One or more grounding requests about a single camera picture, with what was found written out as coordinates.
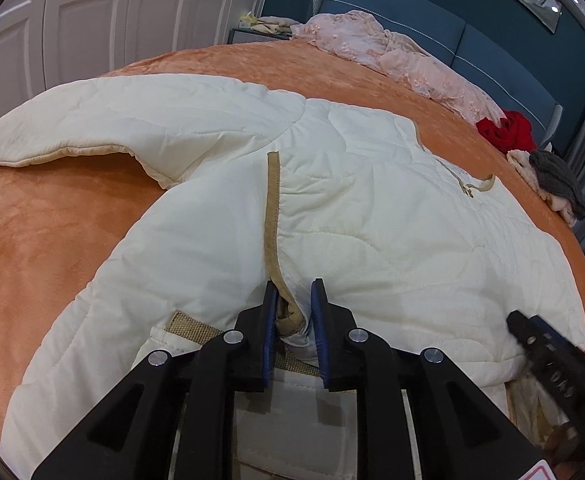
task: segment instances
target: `gray cloth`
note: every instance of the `gray cloth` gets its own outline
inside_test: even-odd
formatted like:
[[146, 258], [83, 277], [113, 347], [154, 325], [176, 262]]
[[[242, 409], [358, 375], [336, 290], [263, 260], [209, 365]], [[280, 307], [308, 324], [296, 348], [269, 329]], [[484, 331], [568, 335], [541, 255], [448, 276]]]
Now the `gray cloth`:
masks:
[[533, 150], [530, 153], [530, 165], [537, 173], [539, 187], [568, 200], [576, 218], [583, 220], [585, 218], [585, 199], [581, 192], [581, 186], [563, 159], [551, 152]]

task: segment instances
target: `white wardrobe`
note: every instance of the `white wardrobe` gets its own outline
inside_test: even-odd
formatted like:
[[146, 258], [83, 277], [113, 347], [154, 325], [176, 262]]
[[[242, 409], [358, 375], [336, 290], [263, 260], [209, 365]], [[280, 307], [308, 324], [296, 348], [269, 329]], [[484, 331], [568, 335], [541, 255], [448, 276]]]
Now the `white wardrobe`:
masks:
[[53, 86], [140, 59], [225, 43], [264, 0], [5, 0], [0, 117]]

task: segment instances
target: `red and white sticker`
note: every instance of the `red and white sticker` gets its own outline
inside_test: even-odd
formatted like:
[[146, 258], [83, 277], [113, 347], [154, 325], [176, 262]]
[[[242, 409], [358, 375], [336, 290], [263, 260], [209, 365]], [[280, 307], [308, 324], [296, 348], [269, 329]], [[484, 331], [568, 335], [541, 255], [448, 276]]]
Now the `red and white sticker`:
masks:
[[557, 480], [557, 478], [547, 462], [541, 460], [519, 480]]

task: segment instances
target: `bed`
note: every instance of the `bed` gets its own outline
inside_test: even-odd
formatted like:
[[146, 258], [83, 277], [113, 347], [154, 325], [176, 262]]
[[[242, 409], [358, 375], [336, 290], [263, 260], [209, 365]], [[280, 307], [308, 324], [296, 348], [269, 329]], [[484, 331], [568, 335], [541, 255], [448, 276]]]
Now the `bed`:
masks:
[[[441, 105], [299, 41], [175, 52], [106, 76], [158, 73], [229, 76], [410, 118], [429, 150], [476, 178], [496, 174], [534, 224], [559, 241], [585, 310], [585, 257], [570, 229], [502, 154]], [[0, 167], [0, 438], [10, 397], [45, 334], [163, 192], [121, 153]]]

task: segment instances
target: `pink lace bedding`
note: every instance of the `pink lace bedding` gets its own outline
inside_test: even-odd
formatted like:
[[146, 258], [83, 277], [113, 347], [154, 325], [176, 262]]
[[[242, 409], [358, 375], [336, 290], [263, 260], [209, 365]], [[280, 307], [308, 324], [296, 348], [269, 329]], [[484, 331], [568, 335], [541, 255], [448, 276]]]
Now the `pink lace bedding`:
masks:
[[478, 86], [422, 49], [412, 38], [384, 30], [373, 15], [360, 10], [317, 14], [291, 27], [293, 38], [355, 61], [458, 113], [475, 126], [487, 117], [495, 124], [505, 115]]

